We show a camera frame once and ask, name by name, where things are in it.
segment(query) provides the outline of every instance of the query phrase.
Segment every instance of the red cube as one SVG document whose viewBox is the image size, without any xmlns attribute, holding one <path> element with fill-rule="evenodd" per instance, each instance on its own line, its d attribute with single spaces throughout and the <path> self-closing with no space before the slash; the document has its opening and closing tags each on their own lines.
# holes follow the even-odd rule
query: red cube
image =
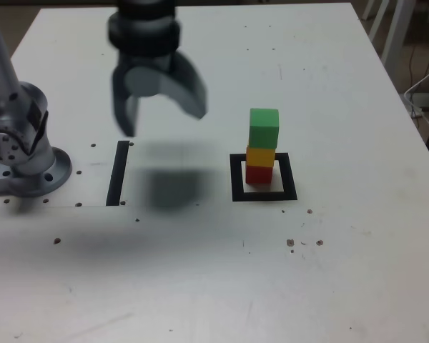
<svg viewBox="0 0 429 343">
<path fill-rule="evenodd" d="M 272 183 L 273 167 L 246 166 L 247 184 L 270 184 Z"/>
</svg>

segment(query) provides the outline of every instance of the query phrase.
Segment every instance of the block tower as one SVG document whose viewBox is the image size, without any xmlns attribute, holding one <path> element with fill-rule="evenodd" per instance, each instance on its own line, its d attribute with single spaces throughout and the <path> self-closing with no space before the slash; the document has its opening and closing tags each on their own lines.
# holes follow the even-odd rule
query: block tower
<svg viewBox="0 0 429 343">
<path fill-rule="evenodd" d="M 277 109 L 251 109 L 250 140 L 246 149 L 247 184 L 272 182 L 278 129 Z"/>
</svg>

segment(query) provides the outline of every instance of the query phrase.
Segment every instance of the green cube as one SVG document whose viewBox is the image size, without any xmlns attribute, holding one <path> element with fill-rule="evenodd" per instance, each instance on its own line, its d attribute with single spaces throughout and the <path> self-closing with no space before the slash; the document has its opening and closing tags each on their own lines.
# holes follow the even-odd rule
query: green cube
<svg viewBox="0 0 429 343">
<path fill-rule="evenodd" d="M 276 149 L 279 128 L 277 109 L 251 109 L 249 147 Z"/>
</svg>

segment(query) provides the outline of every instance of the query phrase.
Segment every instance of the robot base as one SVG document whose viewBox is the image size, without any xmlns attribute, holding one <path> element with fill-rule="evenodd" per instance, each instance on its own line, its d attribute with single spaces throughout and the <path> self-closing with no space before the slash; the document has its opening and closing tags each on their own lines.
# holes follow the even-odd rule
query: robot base
<svg viewBox="0 0 429 343">
<path fill-rule="evenodd" d="M 22 176 L 9 166 L 0 164 L 0 195 L 15 197 L 40 197 L 58 189 L 70 177 L 72 162 L 69 155 L 58 148 L 52 148 L 54 163 L 38 174 Z"/>
</svg>

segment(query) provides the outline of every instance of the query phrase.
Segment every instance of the table surface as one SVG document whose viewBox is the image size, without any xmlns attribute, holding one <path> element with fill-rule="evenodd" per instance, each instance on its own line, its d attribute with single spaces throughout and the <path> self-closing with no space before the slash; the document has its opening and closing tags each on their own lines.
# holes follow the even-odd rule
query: table surface
<svg viewBox="0 0 429 343">
<path fill-rule="evenodd" d="M 429 343 L 429 153 L 351 5 L 179 9 L 209 113 L 145 99 L 106 207 L 113 11 L 44 9 L 13 57 L 74 173 L 0 197 L 0 342 Z M 232 202 L 252 107 L 280 110 L 297 201 Z"/>
</svg>

